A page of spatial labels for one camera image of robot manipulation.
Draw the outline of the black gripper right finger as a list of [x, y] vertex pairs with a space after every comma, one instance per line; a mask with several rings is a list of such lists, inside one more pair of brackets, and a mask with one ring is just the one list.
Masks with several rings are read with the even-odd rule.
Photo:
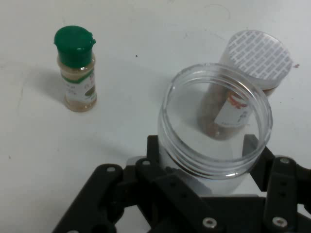
[[244, 232], [309, 233], [310, 218], [298, 213], [299, 204], [311, 210], [311, 171], [292, 158], [275, 156], [264, 148], [250, 175], [266, 197], [247, 198]]

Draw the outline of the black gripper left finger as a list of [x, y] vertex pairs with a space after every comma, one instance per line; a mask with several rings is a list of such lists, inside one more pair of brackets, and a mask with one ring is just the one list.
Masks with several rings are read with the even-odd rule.
[[182, 180], [159, 165], [156, 135], [134, 165], [98, 166], [55, 227], [56, 233], [114, 233], [124, 210], [137, 206], [153, 233], [221, 233], [223, 223]]

